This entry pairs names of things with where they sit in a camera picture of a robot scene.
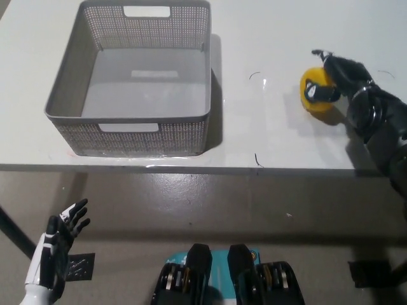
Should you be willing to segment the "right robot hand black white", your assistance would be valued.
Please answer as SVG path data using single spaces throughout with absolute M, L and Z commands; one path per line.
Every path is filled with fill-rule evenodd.
M 311 104 L 333 103 L 341 96 L 353 97 L 358 90 L 375 82 L 364 64 L 355 60 L 336 56 L 332 51 L 314 49 L 311 54 L 322 60 L 322 75 L 328 85 L 321 85 L 310 77 L 305 80 L 305 100 Z

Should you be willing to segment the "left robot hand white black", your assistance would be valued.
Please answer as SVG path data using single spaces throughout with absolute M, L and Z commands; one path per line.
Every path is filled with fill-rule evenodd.
M 69 252 L 84 227 L 90 224 L 86 198 L 77 201 L 57 215 L 49 217 L 45 232 L 40 236 L 34 251 L 26 285 L 53 290 L 66 281 Z

